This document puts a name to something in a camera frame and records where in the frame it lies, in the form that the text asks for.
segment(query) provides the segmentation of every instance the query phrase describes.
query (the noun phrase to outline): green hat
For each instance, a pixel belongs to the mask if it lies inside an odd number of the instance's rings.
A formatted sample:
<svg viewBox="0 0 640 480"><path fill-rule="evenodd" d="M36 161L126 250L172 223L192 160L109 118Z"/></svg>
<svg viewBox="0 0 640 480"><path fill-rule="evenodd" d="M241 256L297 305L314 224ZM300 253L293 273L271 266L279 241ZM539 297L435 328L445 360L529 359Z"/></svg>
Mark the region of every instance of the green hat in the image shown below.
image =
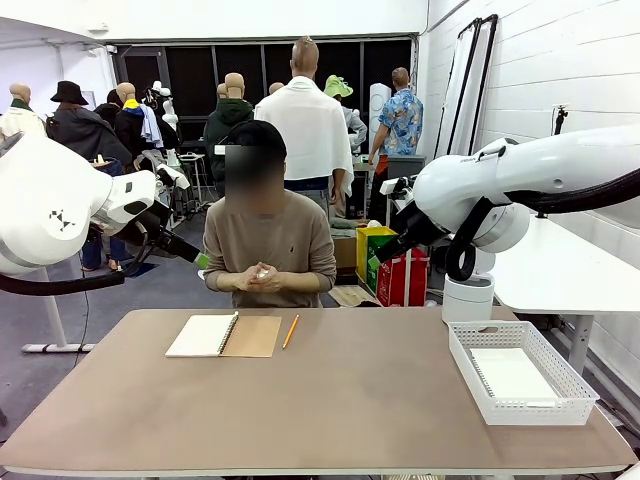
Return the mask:
<svg viewBox="0 0 640 480"><path fill-rule="evenodd" d="M329 78L327 78L327 82L324 84L324 93L332 98L336 95L340 95L344 98L353 93L353 88L347 85L344 78L337 77L336 75L330 75Z"/></svg>

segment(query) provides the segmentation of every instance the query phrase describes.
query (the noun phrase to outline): black cable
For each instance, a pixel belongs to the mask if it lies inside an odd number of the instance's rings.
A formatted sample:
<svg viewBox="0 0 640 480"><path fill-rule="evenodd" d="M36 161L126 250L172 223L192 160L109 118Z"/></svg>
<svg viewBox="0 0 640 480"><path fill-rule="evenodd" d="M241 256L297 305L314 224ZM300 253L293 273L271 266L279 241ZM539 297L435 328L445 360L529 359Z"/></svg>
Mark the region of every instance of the black cable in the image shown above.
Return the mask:
<svg viewBox="0 0 640 480"><path fill-rule="evenodd" d="M86 278L84 274L84 270L82 270L82 257L80 256L80 252L78 252L78 258L80 259L80 271L82 272L82 278ZM84 292L84 300L87 303L87 313L84 316L84 331L82 332L82 340L80 340L80 346L78 349L78 353L76 353L76 359L73 362L73 368L76 368L76 365L78 365L78 360L80 359L80 353L81 353L80 350L82 349L82 345L84 344L84 340L87 336L87 327L89 325L89 296L87 295L86 291Z"/></svg>

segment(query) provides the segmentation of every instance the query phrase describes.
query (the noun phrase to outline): beige sweater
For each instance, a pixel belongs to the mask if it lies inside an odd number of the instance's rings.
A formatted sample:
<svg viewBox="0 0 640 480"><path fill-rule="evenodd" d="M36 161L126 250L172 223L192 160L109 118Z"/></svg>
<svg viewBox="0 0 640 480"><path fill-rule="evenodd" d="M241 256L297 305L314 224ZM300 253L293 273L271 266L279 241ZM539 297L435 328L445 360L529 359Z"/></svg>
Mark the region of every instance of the beige sweater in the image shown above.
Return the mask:
<svg viewBox="0 0 640 480"><path fill-rule="evenodd" d="M328 292L336 279L336 259L327 217L312 200L285 192L284 211L277 215L229 213L224 199L207 212L204 247L209 256L205 271L209 286L217 284L220 273L244 272L263 262L279 272L318 276L320 288ZM277 293L234 292L234 307L321 307L317 293L280 291Z"/></svg>

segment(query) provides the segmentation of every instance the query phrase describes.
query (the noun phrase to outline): white shirt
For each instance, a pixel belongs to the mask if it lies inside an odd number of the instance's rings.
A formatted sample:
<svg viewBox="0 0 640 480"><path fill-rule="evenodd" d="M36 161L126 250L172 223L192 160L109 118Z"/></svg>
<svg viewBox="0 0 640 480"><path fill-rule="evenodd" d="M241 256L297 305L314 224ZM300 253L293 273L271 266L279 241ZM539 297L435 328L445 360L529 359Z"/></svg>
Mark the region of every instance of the white shirt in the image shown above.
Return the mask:
<svg viewBox="0 0 640 480"><path fill-rule="evenodd" d="M313 80L294 77L256 105L254 118L271 123L282 135L287 146L285 180L330 177L342 169L341 190L351 196L353 160L342 106Z"/></svg>
<svg viewBox="0 0 640 480"><path fill-rule="evenodd" d="M24 108L10 107L0 117L0 141L18 132L37 133L43 137L47 135L38 114Z"/></svg>

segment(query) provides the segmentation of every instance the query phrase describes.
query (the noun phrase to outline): table leg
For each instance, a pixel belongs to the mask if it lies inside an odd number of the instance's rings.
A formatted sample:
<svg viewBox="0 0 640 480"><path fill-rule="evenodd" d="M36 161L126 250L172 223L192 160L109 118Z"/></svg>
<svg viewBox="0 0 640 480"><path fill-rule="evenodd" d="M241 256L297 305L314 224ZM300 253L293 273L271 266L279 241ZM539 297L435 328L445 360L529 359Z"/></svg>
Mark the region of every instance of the table leg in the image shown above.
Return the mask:
<svg viewBox="0 0 640 480"><path fill-rule="evenodd" d="M582 375L582 370L584 370L584 363L587 360L591 327L593 327L592 315L577 316L575 323L575 334L573 336L573 343L571 344L571 352L569 353L569 364L580 375Z"/></svg>

